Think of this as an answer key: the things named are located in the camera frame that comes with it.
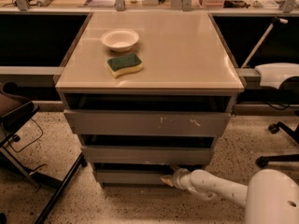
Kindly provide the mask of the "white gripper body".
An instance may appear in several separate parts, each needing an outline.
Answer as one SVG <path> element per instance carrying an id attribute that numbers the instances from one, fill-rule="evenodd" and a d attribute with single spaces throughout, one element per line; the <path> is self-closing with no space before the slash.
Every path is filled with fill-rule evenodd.
<path id="1" fill-rule="evenodd" d="M 191 172 L 184 168 L 177 169 L 172 175 L 173 185 L 177 189 L 192 190 Z"/>

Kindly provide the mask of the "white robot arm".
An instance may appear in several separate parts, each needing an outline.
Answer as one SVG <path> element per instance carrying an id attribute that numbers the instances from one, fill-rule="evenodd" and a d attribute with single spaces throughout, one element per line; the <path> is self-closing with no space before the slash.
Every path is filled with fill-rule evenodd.
<path id="1" fill-rule="evenodd" d="M 299 186 L 276 170 L 259 171 L 247 186 L 200 169 L 178 168 L 171 175 L 162 175 L 161 180 L 204 201 L 220 195 L 243 207 L 245 224 L 299 224 Z"/>

